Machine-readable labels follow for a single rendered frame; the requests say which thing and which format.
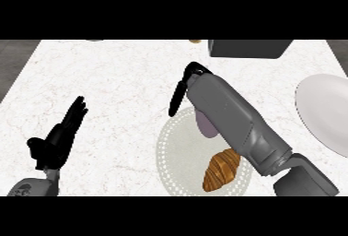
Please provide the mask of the round pale lace placemat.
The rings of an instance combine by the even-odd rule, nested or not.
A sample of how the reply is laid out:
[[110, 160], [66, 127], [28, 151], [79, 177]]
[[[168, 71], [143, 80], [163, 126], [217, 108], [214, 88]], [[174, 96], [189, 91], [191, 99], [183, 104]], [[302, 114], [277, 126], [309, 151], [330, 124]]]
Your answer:
[[196, 124], [194, 108], [168, 119], [158, 137], [156, 166], [163, 187], [175, 196], [243, 195], [252, 178], [252, 165], [240, 158], [236, 177], [215, 191], [202, 188], [212, 156], [228, 148], [221, 136], [206, 138]]

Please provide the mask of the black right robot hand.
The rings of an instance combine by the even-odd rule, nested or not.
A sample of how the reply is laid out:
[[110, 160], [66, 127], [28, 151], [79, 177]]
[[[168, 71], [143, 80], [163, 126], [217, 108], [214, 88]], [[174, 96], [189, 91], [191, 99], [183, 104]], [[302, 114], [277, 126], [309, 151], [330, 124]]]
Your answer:
[[191, 62], [184, 70], [183, 70], [183, 79], [180, 80], [175, 90], [174, 90], [174, 94], [171, 97], [171, 101], [169, 101], [169, 108], [168, 108], [168, 116], [172, 117], [180, 109], [180, 105], [183, 102], [183, 96], [187, 90], [187, 81], [189, 78], [193, 75], [202, 75], [203, 73], [211, 74], [211, 71], [208, 70], [208, 68], [199, 64], [197, 62]]

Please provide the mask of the purple eggplant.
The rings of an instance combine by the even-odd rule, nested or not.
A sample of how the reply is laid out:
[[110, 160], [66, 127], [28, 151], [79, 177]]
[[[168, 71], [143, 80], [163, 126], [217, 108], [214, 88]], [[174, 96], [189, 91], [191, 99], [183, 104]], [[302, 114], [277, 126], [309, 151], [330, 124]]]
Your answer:
[[218, 135], [218, 130], [215, 129], [205, 114], [199, 110], [194, 110], [194, 113], [196, 113], [196, 123], [197, 123], [197, 127], [199, 127], [202, 135], [206, 138], [214, 138]]

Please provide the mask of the white round plate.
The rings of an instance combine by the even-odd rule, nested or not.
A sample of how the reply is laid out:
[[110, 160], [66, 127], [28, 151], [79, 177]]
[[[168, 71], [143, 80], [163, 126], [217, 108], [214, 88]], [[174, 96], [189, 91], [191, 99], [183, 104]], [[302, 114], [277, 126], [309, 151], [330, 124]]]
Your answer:
[[295, 106], [311, 135], [348, 158], [348, 78], [306, 77], [295, 90]]

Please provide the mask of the brown croissant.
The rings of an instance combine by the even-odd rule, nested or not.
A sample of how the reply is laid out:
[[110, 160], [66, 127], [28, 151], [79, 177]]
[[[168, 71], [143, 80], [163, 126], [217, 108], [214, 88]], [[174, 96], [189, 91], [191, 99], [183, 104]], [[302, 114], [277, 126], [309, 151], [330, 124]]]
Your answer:
[[234, 180], [240, 163], [240, 155], [231, 148], [224, 149], [212, 156], [203, 174], [202, 190], [212, 192]]

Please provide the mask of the dark grey box appliance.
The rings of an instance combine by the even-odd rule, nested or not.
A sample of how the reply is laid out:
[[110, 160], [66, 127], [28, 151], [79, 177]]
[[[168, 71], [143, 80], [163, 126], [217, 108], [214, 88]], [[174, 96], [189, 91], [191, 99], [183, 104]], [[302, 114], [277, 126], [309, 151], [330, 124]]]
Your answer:
[[209, 40], [211, 57], [277, 59], [292, 40]]

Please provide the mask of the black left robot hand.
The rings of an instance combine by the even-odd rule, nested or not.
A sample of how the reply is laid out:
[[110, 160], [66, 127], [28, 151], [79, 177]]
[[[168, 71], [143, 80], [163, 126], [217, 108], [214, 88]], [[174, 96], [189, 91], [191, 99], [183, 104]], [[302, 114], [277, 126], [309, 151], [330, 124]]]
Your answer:
[[28, 139], [26, 145], [31, 158], [37, 160], [37, 170], [57, 170], [63, 166], [87, 112], [84, 97], [78, 96], [62, 121], [53, 126], [45, 139], [38, 137]]

